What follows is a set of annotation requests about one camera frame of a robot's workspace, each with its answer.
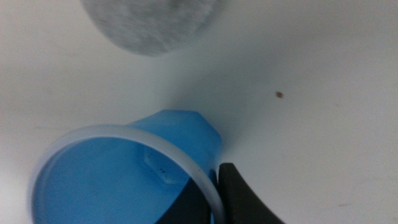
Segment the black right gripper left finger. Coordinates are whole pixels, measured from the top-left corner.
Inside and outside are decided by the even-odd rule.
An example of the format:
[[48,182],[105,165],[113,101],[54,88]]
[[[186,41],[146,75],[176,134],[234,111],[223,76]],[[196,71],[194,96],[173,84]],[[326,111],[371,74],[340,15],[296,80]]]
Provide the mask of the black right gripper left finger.
[[211,210],[196,183],[190,179],[156,224],[210,224]]

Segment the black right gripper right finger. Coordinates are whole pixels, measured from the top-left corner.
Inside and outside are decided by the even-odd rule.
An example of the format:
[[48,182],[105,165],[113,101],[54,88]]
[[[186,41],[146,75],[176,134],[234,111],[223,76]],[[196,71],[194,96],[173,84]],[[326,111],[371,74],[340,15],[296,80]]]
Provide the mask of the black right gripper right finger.
[[233,163],[222,163],[218,192],[229,224],[283,224],[254,193]]

